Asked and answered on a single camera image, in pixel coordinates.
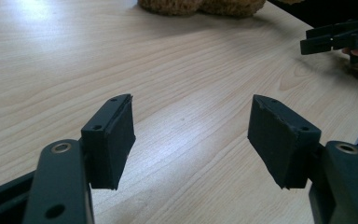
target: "light wood tabletop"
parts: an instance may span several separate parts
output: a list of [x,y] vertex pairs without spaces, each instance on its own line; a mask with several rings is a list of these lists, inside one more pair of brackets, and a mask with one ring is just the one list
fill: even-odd
[[312,223],[247,139],[252,97],[288,105],[329,140],[358,136],[358,80],[340,52],[300,55],[310,27],[270,3],[252,18],[161,17],[135,0],[0,0],[0,185],[133,95],[137,140],[96,223]]

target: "wood grain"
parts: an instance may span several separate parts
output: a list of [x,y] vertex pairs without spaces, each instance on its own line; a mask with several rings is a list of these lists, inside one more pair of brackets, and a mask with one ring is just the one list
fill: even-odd
[[97,223],[312,223],[307,189],[281,190],[247,140],[253,94],[323,130],[358,135],[358,80],[337,52],[301,56],[310,27],[266,3],[234,20],[160,17],[136,1],[0,0],[0,185],[109,98],[133,95],[137,141]]

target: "teddy bear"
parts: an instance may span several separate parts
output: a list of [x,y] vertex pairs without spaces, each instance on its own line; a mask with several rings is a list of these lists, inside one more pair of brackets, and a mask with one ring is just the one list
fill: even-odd
[[[303,0],[279,0],[294,4]],[[250,17],[264,6],[266,0],[138,0],[148,11],[166,16],[185,16],[202,11],[214,15]]]

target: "brown plush toy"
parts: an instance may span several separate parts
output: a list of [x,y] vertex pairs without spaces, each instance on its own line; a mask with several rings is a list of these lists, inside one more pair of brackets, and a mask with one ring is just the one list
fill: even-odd
[[[302,0],[279,0],[287,4]],[[215,15],[249,17],[264,6],[266,0],[138,0],[139,6],[161,15],[183,16],[203,11]]]

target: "stuffed animal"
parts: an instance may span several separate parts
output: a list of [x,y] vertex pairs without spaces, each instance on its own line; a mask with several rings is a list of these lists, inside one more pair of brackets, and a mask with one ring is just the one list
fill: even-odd
[[[302,0],[279,0],[287,4]],[[196,11],[209,14],[249,17],[264,6],[266,0],[138,0],[142,8],[167,16],[184,16]]]

